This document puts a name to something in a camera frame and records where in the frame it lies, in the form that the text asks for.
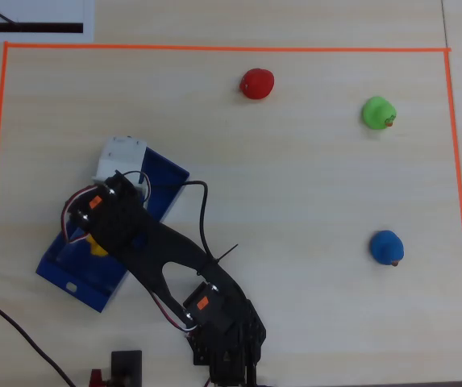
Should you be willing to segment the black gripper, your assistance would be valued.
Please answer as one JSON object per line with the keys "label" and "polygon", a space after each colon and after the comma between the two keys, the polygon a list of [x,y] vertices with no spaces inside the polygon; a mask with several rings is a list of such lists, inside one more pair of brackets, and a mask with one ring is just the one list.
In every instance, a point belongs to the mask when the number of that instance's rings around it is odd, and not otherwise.
{"label": "black gripper", "polygon": [[[128,176],[131,174],[138,174],[138,181],[132,182]],[[125,195],[140,196],[141,202],[146,206],[146,202],[151,197],[151,182],[148,175],[143,171],[132,170],[121,173],[116,170],[114,175],[104,180],[103,186],[110,195],[123,197]]]}

